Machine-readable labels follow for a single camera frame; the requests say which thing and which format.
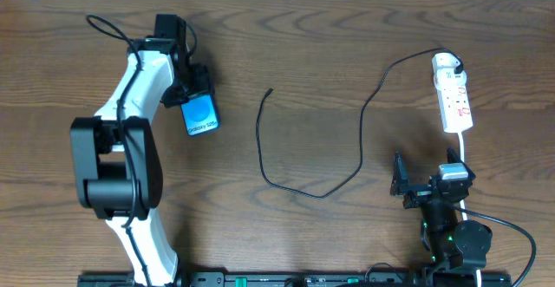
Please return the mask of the blue screen Samsung smartphone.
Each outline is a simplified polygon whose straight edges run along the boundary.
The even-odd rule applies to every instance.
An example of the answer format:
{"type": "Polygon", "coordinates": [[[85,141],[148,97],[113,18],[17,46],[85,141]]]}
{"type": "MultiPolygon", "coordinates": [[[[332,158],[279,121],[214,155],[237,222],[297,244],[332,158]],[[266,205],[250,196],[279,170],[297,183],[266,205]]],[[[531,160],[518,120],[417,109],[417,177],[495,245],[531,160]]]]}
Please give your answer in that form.
{"type": "Polygon", "coordinates": [[[211,95],[202,95],[180,106],[186,132],[196,136],[219,127],[219,114],[211,95]]]}

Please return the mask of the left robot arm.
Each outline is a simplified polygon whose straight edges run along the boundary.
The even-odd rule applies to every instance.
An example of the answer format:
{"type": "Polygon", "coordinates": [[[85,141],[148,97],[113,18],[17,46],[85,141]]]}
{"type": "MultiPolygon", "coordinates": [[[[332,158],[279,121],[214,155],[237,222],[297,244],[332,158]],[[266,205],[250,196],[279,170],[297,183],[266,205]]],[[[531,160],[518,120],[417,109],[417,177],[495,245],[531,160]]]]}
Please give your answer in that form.
{"type": "Polygon", "coordinates": [[[77,198],[121,241],[129,274],[81,274],[80,286],[187,286],[180,258],[167,239],[158,206],[163,171],[152,124],[159,107],[181,110],[186,133],[197,136],[220,125],[206,65],[194,63],[195,34],[181,17],[159,14],[153,34],[131,39],[108,20],[87,23],[127,44],[127,68],[108,101],[70,127],[77,198]]]}

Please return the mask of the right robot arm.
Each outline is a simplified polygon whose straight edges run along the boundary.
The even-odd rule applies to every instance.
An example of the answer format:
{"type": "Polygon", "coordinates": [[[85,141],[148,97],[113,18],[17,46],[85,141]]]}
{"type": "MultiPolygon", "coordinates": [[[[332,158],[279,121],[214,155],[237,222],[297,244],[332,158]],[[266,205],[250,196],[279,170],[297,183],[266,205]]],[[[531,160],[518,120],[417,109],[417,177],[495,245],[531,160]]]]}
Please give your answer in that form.
{"type": "Polygon", "coordinates": [[[394,157],[390,187],[392,196],[403,197],[403,207],[418,208],[422,215],[422,236],[433,262],[420,270],[427,286],[478,283],[476,271],[486,267],[491,248],[491,229],[475,220],[457,217],[457,204],[469,195],[475,174],[457,153],[447,150],[447,163],[426,184],[409,182],[408,171],[399,153],[394,157]]]}

